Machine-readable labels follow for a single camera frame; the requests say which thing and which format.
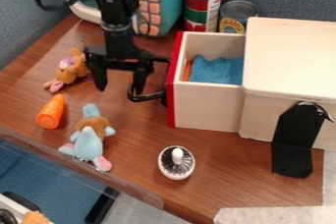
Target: food can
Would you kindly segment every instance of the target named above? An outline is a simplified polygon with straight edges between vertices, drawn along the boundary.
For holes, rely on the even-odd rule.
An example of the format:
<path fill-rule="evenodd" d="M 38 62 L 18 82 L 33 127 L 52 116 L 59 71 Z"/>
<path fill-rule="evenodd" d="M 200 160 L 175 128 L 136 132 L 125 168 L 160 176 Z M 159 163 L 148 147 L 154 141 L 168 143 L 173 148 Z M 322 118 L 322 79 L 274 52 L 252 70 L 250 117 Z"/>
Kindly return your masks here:
<path fill-rule="evenodd" d="M 217 31 L 222 0 L 186 0 L 186 31 Z"/>
<path fill-rule="evenodd" d="M 257 7 L 244 0 L 225 3 L 221 8 L 220 32 L 245 33 L 249 17 L 258 16 Z"/>

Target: mouse ear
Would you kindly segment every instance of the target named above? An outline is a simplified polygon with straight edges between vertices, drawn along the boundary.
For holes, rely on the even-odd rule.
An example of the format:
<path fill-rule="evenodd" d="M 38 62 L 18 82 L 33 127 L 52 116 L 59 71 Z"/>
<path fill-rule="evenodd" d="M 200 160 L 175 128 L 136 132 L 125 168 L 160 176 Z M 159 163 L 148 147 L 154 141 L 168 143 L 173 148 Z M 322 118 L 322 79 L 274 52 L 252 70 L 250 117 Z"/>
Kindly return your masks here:
<path fill-rule="evenodd" d="M 57 91 L 61 90 L 63 85 L 64 85 L 64 83 L 62 81 L 56 81 L 51 85 L 49 90 L 52 93 L 57 92 Z"/>
<path fill-rule="evenodd" d="M 52 86 L 52 84 L 54 84 L 55 82 L 56 82 L 56 80 L 53 80 L 51 82 L 43 84 L 43 86 L 44 86 L 44 88 L 50 88 Z"/>

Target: stuffed mouse toy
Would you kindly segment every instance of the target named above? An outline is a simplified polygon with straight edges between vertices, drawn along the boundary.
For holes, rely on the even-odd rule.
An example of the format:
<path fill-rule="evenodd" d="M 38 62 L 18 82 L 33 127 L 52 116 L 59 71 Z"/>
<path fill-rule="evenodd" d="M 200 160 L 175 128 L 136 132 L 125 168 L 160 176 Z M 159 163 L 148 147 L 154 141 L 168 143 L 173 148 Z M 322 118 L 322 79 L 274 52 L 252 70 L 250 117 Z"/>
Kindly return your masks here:
<path fill-rule="evenodd" d="M 103 141 L 113 136 L 116 131 L 109 126 L 108 119 L 100 116 L 95 104 L 83 107 L 84 117 L 75 125 L 75 132 L 70 142 L 62 145 L 58 150 L 83 161 L 91 161 L 100 171 L 109 171 L 112 164 L 103 156 Z"/>
<path fill-rule="evenodd" d="M 88 69 L 84 62 L 84 55 L 78 48 L 71 49 L 71 56 L 64 58 L 56 71 L 56 80 L 45 83 L 44 88 L 50 92 L 59 91 L 64 84 L 72 84 L 76 78 L 83 78 L 87 75 Z"/>

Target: blue cloth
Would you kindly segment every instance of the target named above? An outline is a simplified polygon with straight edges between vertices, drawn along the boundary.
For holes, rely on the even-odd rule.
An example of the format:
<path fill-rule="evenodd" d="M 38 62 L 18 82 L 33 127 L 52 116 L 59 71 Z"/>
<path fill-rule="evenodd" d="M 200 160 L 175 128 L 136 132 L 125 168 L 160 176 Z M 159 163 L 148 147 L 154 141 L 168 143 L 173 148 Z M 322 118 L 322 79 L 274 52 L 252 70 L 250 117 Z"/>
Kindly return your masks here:
<path fill-rule="evenodd" d="M 207 61 L 202 55 L 194 58 L 190 82 L 241 85 L 244 57 L 218 58 Z"/>

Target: orange stuffed animal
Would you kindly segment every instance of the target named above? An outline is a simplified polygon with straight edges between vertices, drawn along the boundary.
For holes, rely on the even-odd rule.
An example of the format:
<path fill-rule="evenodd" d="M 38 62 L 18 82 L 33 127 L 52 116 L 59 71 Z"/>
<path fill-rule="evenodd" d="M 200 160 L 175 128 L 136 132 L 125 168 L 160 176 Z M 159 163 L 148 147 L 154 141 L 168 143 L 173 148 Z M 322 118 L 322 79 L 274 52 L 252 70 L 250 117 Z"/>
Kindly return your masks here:
<path fill-rule="evenodd" d="M 64 84 L 72 84 L 76 78 L 87 75 L 88 69 L 84 62 L 84 54 L 78 48 L 71 49 L 71 57 L 63 59 L 56 71 L 56 80 L 45 83 L 44 88 L 50 92 L 59 91 Z"/>

